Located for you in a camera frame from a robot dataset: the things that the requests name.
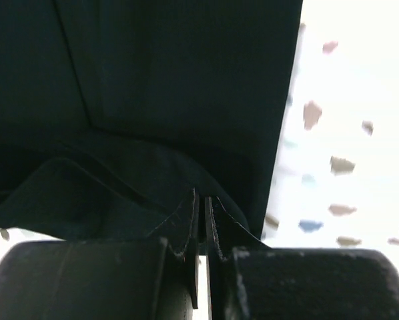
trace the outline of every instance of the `brown stone chip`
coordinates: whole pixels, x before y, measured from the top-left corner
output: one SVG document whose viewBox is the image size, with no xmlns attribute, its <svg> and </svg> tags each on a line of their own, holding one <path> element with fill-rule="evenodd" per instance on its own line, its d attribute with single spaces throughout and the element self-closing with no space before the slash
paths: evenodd
<svg viewBox="0 0 399 320">
<path fill-rule="evenodd" d="M 0 229 L 0 234 L 2 236 L 2 239 L 6 241 L 10 240 L 10 234 L 6 229 Z"/>
<path fill-rule="evenodd" d="M 317 125 L 318 120 L 322 115 L 322 109 L 314 102 L 310 101 L 304 105 L 304 128 L 305 130 L 311 130 Z"/>
<path fill-rule="evenodd" d="M 332 165 L 332 173 L 337 174 L 345 174 L 353 172 L 355 168 L 355 163 L 338 157 L 331 157 L 330 164 Z"/>
<path fill-rule="evenodd" d="M 361 239 L 355 239 L 352 237 L 344 237 L 340 236 L 337 238 L 336 242 L 341 246 L 341 247 L 355 247 L 357 245 L 360 245 L 362 243 Z"/>
<path fill-rule="evenodd" d="M 271 215 L 265 216 L 265 222 L 267 225 L 273 227 L 274 229 L 278 229 L 278 227 L 280 226 L 280 222 L 278 221 L 278 219 Z"/>
<path fill-rule="evenodd" d="M 373 134 L 373 122 L 371 122 L 371 121 L 363 121 L 361 128 L 363 128 L 363 130 L 365 132 L 367 132 L 368 135 L 372 135 Z"/>
<path fill-rule="evenodd" d="M 335 50 L 335 48 L 337 48 L 339 45 L 339 41 L 329 41 L 326 42 L 325 44 L 323 44 L 322 46 L 322 53 L 329 55 L 330 53 L 333 52 L 333 50 Z"/>
<path fill-rule="evenodd" d="M 332 204 L 328 207 L 328 211 L 330 211 L 332 215 L 336 217 L 341 217 L 343 215 L 350 215 L 351 213 L 354 213 L 357 211 L 357 208 L 349 207 L 347 205 Z"/>
<path fill-rule="evenodd" d="M 390 245 L 399 245 L 399 239 L 397 239 L 397 238 L 389 238 L 388 239 L 388 243 Z"/>
</svg>

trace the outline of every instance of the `beige spot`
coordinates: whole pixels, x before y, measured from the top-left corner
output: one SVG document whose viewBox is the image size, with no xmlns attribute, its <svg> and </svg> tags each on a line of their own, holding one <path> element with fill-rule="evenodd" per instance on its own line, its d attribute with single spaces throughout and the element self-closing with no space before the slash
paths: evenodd
<svg viewBox="0 0 399 320">
<path fill-rule="evenodd" d="M 0 234 L 2 239 L 8 241 L 10 240 L 10 234 L 8 233 L 8 231 L 6 229 L 0 229 Z"/>
<path fill-rule="evenodd" d="M 322 109 L 316 102 L 310 101 L 304 105 L 304 128 L 311 130 L 318 123 L 322 115 Z"/>
<path fill-rule="evenodd" d="M 272 215 L 266 215 L 265 222 L 267 225 L 273 227 L 274 229 L 278 229 L 278 227 L 280 226 L 280 222 L 278 221 L 278 219 Z"/>
<path fill-rule="evenodd" d="M 322 46 L 322 53 L 324 53 L 325 55 L 329 55 L 335 50 L 335 48 L 338 47 L 338 45 L 339 45 L 339 41 L 326 42 Z"/>
<path fill-rule="evenodd" d="M 332 173 L 335 175 L 351 173 L 355 168 L 355 163 L 338 157 L 331 157 L 330 164 L 332 165 Z"/>
<path fill-rule="evenodd" d="M 336 242 L 341 246 L 341 247 L 355 247 L 357 245 L 360 245 L 362 243 L 361 239 L 355 239 L 352 237 L 344 237 L 340 236 L 337 238 Z"/>
<path fill-rule="evenodd" d="M 388 243 L 390 245 L 399 245 L 399 239 L 397 239 L 397 238 L 389 238 L 388 239 Z"/>
<path fill-rule="evenodd" d="M 357 211 L 357 208 L 349 207 L 347 205 L 333 204 L 328 207 L 328 211 L 330 211 L 334 216 L 341 217 L 343 215 L 350 215 L 351 213 L 354 213 Z"/>
<path fill-rule="evenodd" d="M 367 132 L 368 135 L 372 135 L 373 134 L 373 122 L 371 122 L 371 121 L 363 121 L 361 128 L 363 128 L 363 130 L 365 132 Z"/>
</svg>

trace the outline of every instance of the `black cloth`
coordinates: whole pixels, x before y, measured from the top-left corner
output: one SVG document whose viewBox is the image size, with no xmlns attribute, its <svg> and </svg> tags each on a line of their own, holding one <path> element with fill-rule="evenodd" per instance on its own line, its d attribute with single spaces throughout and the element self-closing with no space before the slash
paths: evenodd
<svg viewBox="0 0 399 320">
<path fill-rule="evenodd" d="M 0 1 L 0 194 L 66 157 L 164 206 L 194 185 L 259 237 L 301 6 Z"/>
</svg>

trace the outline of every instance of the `dark garment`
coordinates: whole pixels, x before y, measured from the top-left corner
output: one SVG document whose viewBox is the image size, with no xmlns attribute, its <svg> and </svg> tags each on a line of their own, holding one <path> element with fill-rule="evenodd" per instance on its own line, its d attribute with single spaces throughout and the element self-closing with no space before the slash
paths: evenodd
<svg viewBox="0 0 399 320">
<path fill-rule="evenodd" d="M 129 223 L 151 215 L 153 228 L 195 186 L 259 237 L 301 4 L 0 1 L 0 192 L 64 157 L 99 181 L 119 181 L 130 203 L 163 209 L 123 206 L 136 216 Z M 88 194 L 78 196 L 100 205 Z M 23 224 L 24 214 L 8 218 L 23 210 L 4 199 L 0 225 Z M 47 199 L 38 221 L 60 198 Z M 59 228 L 71 228 L 69 216 Z"/>
</svg>

